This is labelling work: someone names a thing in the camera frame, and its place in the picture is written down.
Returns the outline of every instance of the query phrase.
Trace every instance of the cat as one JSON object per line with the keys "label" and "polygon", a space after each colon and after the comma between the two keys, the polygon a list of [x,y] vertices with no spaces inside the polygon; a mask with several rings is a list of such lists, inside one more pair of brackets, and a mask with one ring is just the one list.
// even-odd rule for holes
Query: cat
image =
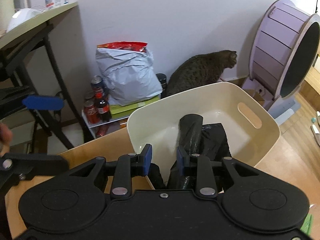
{"label": "cat", "polygon": [[167,96],[216,83],[224,69],[233,68],[236,63],[236,51],[231,50],[193,56],[172,74]]}

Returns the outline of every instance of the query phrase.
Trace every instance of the white cylinder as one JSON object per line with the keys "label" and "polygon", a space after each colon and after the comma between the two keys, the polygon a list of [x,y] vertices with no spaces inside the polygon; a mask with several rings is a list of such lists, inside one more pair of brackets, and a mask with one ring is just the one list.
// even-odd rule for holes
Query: white cylinder
{"label": "white cylinder", "polygon": [[0,31],[6,31],[14,15],[13,0],[0,0]]}

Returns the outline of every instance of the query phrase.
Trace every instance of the red bottle cap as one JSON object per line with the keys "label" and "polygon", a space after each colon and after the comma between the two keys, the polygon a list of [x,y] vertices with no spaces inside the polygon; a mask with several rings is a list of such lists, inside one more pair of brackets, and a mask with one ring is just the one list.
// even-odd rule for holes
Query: red bottle cap
{"label": "red bottle cap", "polygon": [[96,98],[102,98],[102,96],[103,96],[102,93],[100,93],[100,92],[96,93]]}

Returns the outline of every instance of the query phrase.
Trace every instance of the white computer mouse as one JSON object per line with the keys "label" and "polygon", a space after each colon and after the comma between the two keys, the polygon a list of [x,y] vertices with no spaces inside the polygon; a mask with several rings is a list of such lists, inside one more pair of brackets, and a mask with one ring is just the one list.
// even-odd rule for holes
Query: white computer mouse
{"label": "white computer mouse", "polygon": [[42,11],[32,8],[24,8],[17,11],[11,18],[10,23],[7,28],[7,32],[17,27],[21,23],[33,18],[34,16],[40,14]]}

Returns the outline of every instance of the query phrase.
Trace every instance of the white plastic bag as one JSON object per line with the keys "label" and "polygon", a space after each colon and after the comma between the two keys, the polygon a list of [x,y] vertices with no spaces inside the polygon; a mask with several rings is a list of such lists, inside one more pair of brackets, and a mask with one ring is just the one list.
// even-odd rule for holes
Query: white plastic bag
{"label": "white plastic bag", "polygon": [[137,52],[98,48],[96,60],[110,89],[109,103],[125,106],[161,94],[161,84],[153,72],[150,51]]}

